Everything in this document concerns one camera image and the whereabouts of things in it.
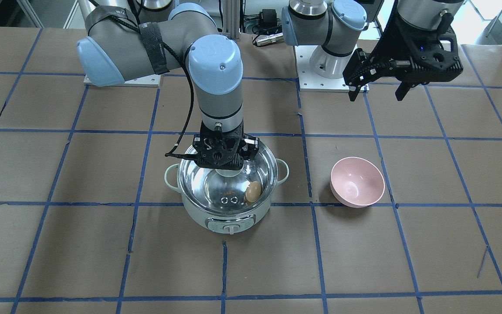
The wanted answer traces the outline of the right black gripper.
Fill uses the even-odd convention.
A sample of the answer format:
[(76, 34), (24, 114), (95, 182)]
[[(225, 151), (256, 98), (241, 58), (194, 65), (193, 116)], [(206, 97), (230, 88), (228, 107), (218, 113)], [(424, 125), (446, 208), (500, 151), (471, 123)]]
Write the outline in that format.
[(221, 126), (209, 129), (204, 124), (193, 138), (193, 161), (199, 167), (220, 170), (240, 170), (246, 160), (253, 160), (260, 149), (260, 139), (243, 131), (240, 124), (231, 131)]

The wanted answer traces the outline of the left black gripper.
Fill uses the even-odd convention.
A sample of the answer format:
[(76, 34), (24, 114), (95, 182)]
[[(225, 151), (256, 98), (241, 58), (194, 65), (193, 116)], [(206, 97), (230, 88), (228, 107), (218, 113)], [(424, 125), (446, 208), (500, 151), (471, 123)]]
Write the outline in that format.
[(413, 84), (450, 82), (464, 70), (458, 42), (451, 27), (453, 16), (438, 16), (435, 30), (415, 27), (392, 15), (372, 52), (357, 48), (343, 71), (349, 99), (356, 101), (361, 88), (381, 77), (400, 80), (396, 100), (402, 101)]

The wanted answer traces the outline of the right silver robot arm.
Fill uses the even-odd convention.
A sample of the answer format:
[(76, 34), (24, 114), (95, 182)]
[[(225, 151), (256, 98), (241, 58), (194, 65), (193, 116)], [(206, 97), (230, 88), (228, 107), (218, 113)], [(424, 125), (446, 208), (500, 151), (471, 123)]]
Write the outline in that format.
[(98, 87), (182, 69), (190, 88), (190, 108), (199, 106), (201, 125), (195, 153), (166, 157), (194, 161), (209, 169), (239, 170), (255, 158), (260, 141), (244, 132), (243, 62), (236, 42), (218, 32), (199, 4), (171, 6), (163, 21), (139, 19), (133, 0), (89, 0), (82, 14), (88, 35), (76, 44), (88, 79)]

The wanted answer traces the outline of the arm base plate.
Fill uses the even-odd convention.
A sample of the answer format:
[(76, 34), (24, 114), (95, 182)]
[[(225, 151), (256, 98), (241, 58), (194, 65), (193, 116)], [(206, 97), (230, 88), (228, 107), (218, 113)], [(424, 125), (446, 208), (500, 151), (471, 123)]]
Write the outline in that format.
[(295, 65), (299, 88), (305, 92), (343, 92), (350, 87), (343, 77), (351, 55), (333, 56), (322, 46), (295, 46)]
[(89, 83), (97, 87), (158, 87), (155, 74), (138, 34), (87, 36), (76, 44), (78, 58)]

